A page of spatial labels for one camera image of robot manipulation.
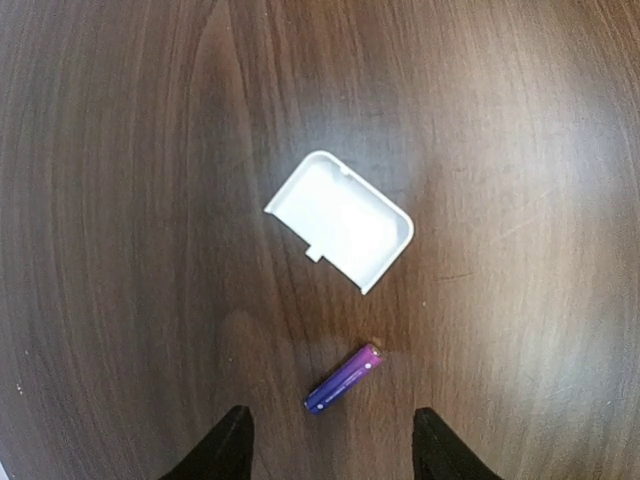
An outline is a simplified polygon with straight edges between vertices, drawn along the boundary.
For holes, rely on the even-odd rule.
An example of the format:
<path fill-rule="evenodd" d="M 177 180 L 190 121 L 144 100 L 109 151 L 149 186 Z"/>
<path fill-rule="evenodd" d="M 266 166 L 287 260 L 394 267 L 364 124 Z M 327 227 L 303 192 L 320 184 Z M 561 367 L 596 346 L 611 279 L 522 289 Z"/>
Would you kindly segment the white battery cover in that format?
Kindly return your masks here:
<path fill-rule="evenodd" d="M 308 154 L 264 207 L 363 295 L 414 237 L 412 219 L 333 154 Z"/>

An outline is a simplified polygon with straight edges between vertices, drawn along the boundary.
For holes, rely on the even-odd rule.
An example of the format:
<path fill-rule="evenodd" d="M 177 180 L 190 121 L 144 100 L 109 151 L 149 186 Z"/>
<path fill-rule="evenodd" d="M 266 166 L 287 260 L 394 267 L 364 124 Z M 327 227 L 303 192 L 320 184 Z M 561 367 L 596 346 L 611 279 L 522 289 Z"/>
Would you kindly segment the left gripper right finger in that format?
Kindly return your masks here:
<path fill-rule="evenodd" d="M 414 413 L 412 463 L 415 479 L 501 480 L 431 408 Z"/>

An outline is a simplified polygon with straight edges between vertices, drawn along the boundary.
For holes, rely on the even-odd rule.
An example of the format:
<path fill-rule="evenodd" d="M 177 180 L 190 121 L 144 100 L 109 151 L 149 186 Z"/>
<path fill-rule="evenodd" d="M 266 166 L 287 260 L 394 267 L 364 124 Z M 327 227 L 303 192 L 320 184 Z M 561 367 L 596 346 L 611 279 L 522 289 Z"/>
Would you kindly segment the purple AAA battery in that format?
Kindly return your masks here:
<path fill-rule="evenodd" d="M 381 362 L 380 350 L 372 344 L 364 345 L 306 397 L 304 406 L 312 414 L 323 412 Z"/>

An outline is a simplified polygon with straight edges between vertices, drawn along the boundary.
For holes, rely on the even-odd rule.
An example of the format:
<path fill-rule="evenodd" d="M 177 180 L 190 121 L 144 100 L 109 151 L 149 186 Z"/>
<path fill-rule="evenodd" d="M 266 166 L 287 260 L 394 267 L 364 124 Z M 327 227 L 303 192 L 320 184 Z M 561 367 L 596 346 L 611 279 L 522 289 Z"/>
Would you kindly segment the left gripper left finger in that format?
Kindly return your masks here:
<path fill-rule="evenodd" d="M 247 406 L 236 405 L 164 480 L 250 479 L 255 427 Z"/>

